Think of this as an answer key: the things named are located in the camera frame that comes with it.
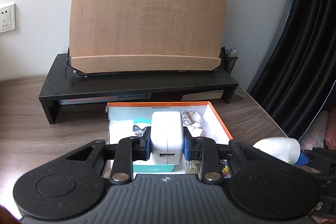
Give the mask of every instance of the gray ribbed panel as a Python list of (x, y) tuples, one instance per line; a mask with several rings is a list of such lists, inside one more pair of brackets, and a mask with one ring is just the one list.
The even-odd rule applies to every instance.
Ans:
[[(22, 223), (45, 222), (24, 218)], [(100, 204), (72, 220), (55, 224), (270, 224), (233, 206), (219, 186), (200, 182), (195, 175), (137, 175), (127, 185), (113, 186)], [(314, 224), (303, 219), (282, 224)]]

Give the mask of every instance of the curtain fold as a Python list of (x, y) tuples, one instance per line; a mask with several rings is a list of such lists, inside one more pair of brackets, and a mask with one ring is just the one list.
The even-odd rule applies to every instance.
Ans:
[(335, 79), (336, 0), (293, 0), (283, 33), (251, 96), (288, 136), (298, 139)]

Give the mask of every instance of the desk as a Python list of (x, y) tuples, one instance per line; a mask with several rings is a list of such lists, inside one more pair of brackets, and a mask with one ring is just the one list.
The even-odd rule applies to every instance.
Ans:
[[(25, 172), (95, 139), (107, 140), (106, 103), (61, 109), (50, 125), (38, 100), (44, 77), (0, 83), (0, 204), (20, 217), (12, 197)], [(285, 136), (268, 114), (240, 87), (229, 104), (212, 100), (233, 138), (253, 145), (267, 137)]]

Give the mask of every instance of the wood grain surface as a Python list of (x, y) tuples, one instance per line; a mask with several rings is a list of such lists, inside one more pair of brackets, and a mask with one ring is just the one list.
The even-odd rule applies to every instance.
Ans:
[(84, 73), (144, 70), (213, 70), (221, 64), (212, 57), (182, 55), (97, 55), (71, 58), (71, 66)]
[[(50, 125), (38, 100), (44, 79), (0, 82), (0, 204), (17, 218), (12, 190), (21, 175), (108, 136), (106, 103), (61, 108), (57, 123)], [(235, 139), (252, 145), (266, 137), (285, 136), (240, 87), (229, 104), (211, 102)]]
[(218, 58), (226, 0), (72, 0), (70, 57)]

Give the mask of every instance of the curtain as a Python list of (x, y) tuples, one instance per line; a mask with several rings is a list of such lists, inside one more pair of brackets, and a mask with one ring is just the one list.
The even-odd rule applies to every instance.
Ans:
[(336, 0), (293, 0), (251, 96), (289, 137), (299, 139), (335, 80)]

